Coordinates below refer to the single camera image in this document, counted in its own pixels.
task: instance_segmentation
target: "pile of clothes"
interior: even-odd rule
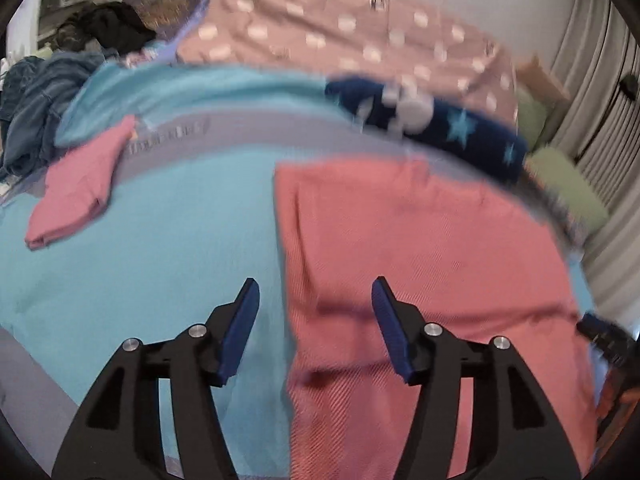
[[[60,119],[105,60],[156,57],[158,48],[180,33],[202,1],[89,3],[58,27],[49,59],[29,56],[13,65],[4,74],[0,93],[0,184],[27,176],[60,156],[53,143]]]

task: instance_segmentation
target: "light blue star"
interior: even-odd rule
[[[502,158],[502,163],[506,166],[510,166],[513,164],[513,147],[514,144],[507,144],[507,147],[504,149],[504,157]]]
[[[466,116],[466,110],[460,113],[449,112],[449,133],[447,142],[458,141],[463,150],[466,150],[466,140],[476,130],[477,121]]]

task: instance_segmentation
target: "white polka dot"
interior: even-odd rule
[[[474,68],[474,70],[476,72],[478,72],[479,74],[484,72],[484,69],[486,68],[485,65],[484,65],[484,61],[482,61],[482,59],[480,59],[479,57],[476,57],[474,59],[474,62],[471,65]]]
[[[431,70],[429,70],[424,65],[416,65],[414,67],[414,74],[416,77],[419,77],[420,79],[425,79],[427,81],[431,79]]]
[[[343,70],[357,70],[360,68],[358,62],[350,57],[341,57],[338,66]]]
[[[231,56],[231,45],[225,44],[215,46],[209,50],[209,59],[212,61],[220,61]]]
[[[366,121],[369,118],[369,115],[371,114],[372,110],[373,110],[373,97],[370,97],[369,99],[365,99],[363,102],[361,102],[358,105],[358,109],[356,110],[356,115],[360,120]]]
[[[433,56],[436,60],[442,63],[447,60],[447,49],[444,47],[444,44],[442,42],[439,41],[438,43],[436,43],[433,49]]]
[[[393,106],[400,99],[400,89],[397,86],[385,85],[382,89],[382,104],[385,106]]]
[[[503,90],[511,88],[511,78],[507,74],[502,74],[500,78],[500,86]]]
[[[322,34],[308,32],[306,34],[306,45],[309,48],[324,48],[324,46],[326,45],[326,40]]]
[[[353,32],[356,30],[356,19],[350,14],[338,16],[338,28],[343,32]]]
[[[305,15],[305,9],[303,9],[302,6],[299,6],[297,4],[292,4],[292,3],[287,4],[287,12],[289,14],[293,14],[294,16]]]
[[[429,27],[429,17],[424,13],[417,10],[414,12],[414,22],[418,27]]]
[[[238,0],[238,10],[242,12],[251,12],[254,10],[254,2],[252,0]]]
[[[490,112],[495,112],[498,107],[498,101],[491,92],[489,92],[486,96],[486,109]]]
[[[389,43],[393,46],[404,46],[404,32],[402,30],[392,30],[389,33]]]
[[[420,98],[402,97],[396,107],[396,118],[402,124],[405,135],[415,135],[424,131],[433,119],[433,97],[429,95]]]
[[[453,27],[451,27],[451,35],[453,36],[453,39],[458,43],[462,43],[463,41],[465,41],[465,29],[460,27],[459,25],[454,25]]]
[[[215,25],[203,25],[198,29],[198,36],[201,40],[213,40],[218,35],[218,28]]]
[[[253,40],[266,40],[269,37],[269,32],[265,25],[251,25],[246,30],[246,33]]]
[[[366,46],[362,51],[362,55],[364,59],[371,63],[379,63],[382,61],[382,52],[374,46]]]
[[[414,76],[404,74],[400,78],[400,83],[402,87],[407,90],[408,94],[411,97],[416,97],[418,95],[418,83],[416,82]]]

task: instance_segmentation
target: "coral towel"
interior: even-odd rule
[[[370,300],[379,275],[458,337],[508,336],[588,468],[587,345],[575,335],[567,271],[546,226],[487,185],[431,176],[416,160],[283,164],[275,192],[297,341],[288,381],[292,480],[393,478],[418,388],[389,364]],[[469,386],[450,475],[466,467]]]
[[[124,117],[47,170],[44,198],[33,209],[24,238],[31,250],[71,236],[104,211],[113,170],[135,123],[133,115]]]

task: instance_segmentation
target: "metal screw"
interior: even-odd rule
[[[427,323],[424,326],[424,333],[431,337],[437,337],[442,334],[442,327],[437,323]]]
[[[189,327],[189,335],[191,337],[202,337],[207,333],[207,327],[204,325],[193,325]]]
[[[511,347],[511,341],[504,336],[494,337],[494,346],[500,350],[506,350]]]
[[[122,343],[122,349],[125,352],[133,352],[139,346],[140,346],[140,341],[138,341],[134,337],[131,337],[131,338],[127,339],[124,343]]]

